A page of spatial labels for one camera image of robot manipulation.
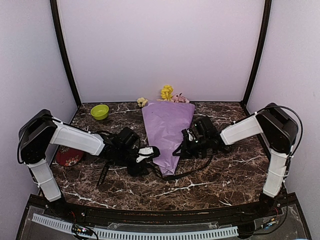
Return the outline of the black printed ribbon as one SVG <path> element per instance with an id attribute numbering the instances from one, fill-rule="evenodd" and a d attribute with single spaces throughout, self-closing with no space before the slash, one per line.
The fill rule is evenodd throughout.
<path id="1" fill-rule="evenodd" d="M 149 169 L 152 170 L 152 172 L 155 174 L 156 177 L 162 179 L 163 181 L 173 181 L 173 180 L 178 180 L 184 177 L 187 177 L 191 174 L 194 174 L 198 171 L 202 171 L 205 168 L 207 168 L 210 163 L 212 162 L 213 155 L 210 156 L 210 158 L 207 160 L 207 162 L 202 165 L 199 168 L 183 172 L 180 174 L 175 174 L 175 175 L 166 175 L 164 176 L 161 171 L 156 168 L 155 164 L 148 162 L 146 160 L 142 160 L 140 163 L 136 163 L 133 160 L 133 155 L 131 154 L 120 154 L 122 158 L 116 158 L 115 156 L 109 157 L 105 159 L 105 164 L 102 168 L 101 174 L 98 178 L 96 186 L 100 186 L 105 182 L 107 173 L 110 169 L 111 166 L 120 166 L 120 167 L 126 167 L 127 173 L 132 176 L 132 177 L 143 177 L 148 175 Z"/>

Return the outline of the pink wrapping paper sheet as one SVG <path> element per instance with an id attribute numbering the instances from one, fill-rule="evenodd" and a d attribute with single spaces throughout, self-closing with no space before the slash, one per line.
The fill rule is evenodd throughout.
<path id="1" fill-rule="evenodd" d="M 182 130 L 191 126 L 195 109 L 192 103 L 171 101 L 149 101 L 141 109 L 148 143 L 160 151 L 153 163 L 163 176 L 175 174 L 179 157 L 173 152 L 183 141 Z"/>

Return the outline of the yellow daisy bunch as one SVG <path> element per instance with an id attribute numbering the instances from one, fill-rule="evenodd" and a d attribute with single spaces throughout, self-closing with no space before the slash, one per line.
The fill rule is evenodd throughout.
<path id="1" fill-rule="evenodd" d="M 145 107 L 145 106 L 148 104 L 149 100 L 148 100 L 147 98 L 140 97 L 140 98 L 137 99 L 136 102 L 137 102 L 137 105 L 138 105 L 140 108 L 143 108 L 143 107 Z"/>

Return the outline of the yellow rose stem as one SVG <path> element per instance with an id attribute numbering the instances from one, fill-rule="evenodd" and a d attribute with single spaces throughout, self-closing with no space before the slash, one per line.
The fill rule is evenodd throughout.
<path id="1" fill-rule="evenodd" d="M 174 89 L 171 85 L 165 85 L 160 91 L 160 99 L 158 99 L 158 101 L 171 102 L 173 97 L 173 90 Z"/>

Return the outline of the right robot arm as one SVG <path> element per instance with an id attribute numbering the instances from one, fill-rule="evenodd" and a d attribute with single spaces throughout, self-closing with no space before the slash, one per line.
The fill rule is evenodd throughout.
<path id="1" fill-rule="evenodd" d="M 228 154 L 233 144 L 262 135 L 270 154 L 267 178 L 262 193 L 275 198 L 288 176 L 291 159 L 303 136 L 302 121 L 295 121 L 286 113 L 287 110 L 286 106 L 270 103 L 251 115 L 234 121 L 221 131 L 218 131 L 210 117 L 205 115 L 194 123 L 197 135 L 190 128 L 181 131 L 182 142 L 172 154 L 182 159 L 192 157 L 204 159 L 207 157 L 208 150 L 213 153 Z"/>

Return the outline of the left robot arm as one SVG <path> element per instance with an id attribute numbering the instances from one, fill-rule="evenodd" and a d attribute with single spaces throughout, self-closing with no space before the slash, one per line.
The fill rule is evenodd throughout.
<path id="1" fill-rule="evenodd" d="M 26 165 L 51 210 L 60 218 L 71 213 L 47 159 L 49 149 L 67 147 L 97 156 L 108 164 L 125 166 L 133 177 L 147 174 L 147 160 L 160 156 L 156 146 L 140 145 L 139 135 L 124 127 L 119 133 L 106 130 L 88 131 L 52 116 L 48 109 L 40 110 L 18 132 L 17 160 Z"/>

